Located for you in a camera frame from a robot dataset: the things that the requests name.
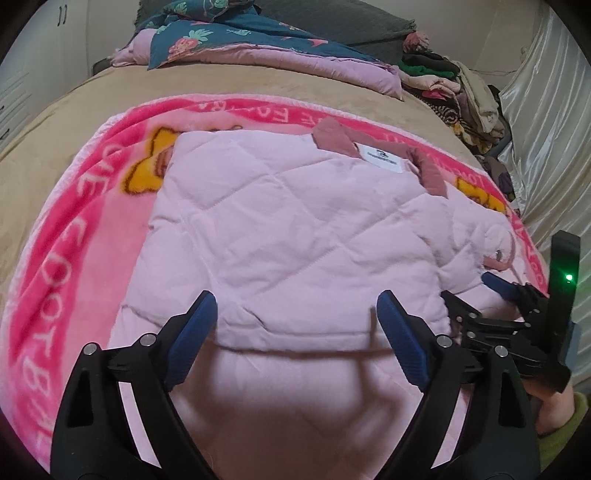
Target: white cabinet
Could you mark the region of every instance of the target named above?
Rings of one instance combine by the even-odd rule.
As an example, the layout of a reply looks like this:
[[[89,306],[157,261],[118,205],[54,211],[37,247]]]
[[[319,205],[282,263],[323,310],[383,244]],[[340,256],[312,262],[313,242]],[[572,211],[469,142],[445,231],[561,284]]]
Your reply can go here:
[[[64,93],[67,93],[89,77],[86,58],[88,0],[61,0],[61,4],[64,13],[58,32]]]
[[[47,0],[0,65],[0,151],[28,121],[88,78],[88,0]]]

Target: white satin curtain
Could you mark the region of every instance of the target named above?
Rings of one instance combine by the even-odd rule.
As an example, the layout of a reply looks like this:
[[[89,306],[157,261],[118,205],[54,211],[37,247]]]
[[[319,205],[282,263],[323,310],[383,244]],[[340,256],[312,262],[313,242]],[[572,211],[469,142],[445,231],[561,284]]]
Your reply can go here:
[[[566,230],[582,238],[573,319],[583,328],[575,382],[591,377],[591,66],[573,36],[544,4],[523,65],[503,90],[513,143],[499,157],[516,203],[542,255]]]

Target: green clothing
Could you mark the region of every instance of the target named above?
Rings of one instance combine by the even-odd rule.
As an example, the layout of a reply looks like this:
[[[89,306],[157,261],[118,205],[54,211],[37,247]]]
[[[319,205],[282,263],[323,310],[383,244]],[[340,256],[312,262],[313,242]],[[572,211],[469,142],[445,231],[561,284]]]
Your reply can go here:
[[[587,397],[582,393],[574,394],[574,414],[567,424],[545,437],[540,438],[540,463],[544,470],[552,461],[558,457],[558,454],[569,442],[576,429],[581,424],[589,408]]]
[[[456,77],[456,74],[453,72],[440,72],[438,70],[432,70],[424,67],[423,65],[412,67],[410,65],[406,65],[402,60],[398,62],[398,68],[411,77],[420,77],[421,75],[436,75],[438,77],[447,79],[453,79]]]

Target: jacket sleeve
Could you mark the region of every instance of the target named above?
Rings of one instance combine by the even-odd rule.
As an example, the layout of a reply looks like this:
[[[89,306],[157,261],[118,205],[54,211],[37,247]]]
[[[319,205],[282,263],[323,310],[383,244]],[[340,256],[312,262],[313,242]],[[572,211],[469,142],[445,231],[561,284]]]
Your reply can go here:
[[[589,403],[582,393],[574,394],[574,414],[562,428],[540,438],[540,463],[542,471],[552,463],[564,449],[587,414]]]

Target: pile of clothes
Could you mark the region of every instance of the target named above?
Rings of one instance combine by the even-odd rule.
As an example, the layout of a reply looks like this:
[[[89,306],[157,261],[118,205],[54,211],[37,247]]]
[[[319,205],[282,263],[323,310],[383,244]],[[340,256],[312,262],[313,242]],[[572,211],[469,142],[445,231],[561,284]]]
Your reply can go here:
[[[515,192],[506,167],[497,160],[510,138],[500,102],[476,73],[429,49],[428,35],[407,36],[398,63],[403,88],[419,98],[462,140],[509,202]]]

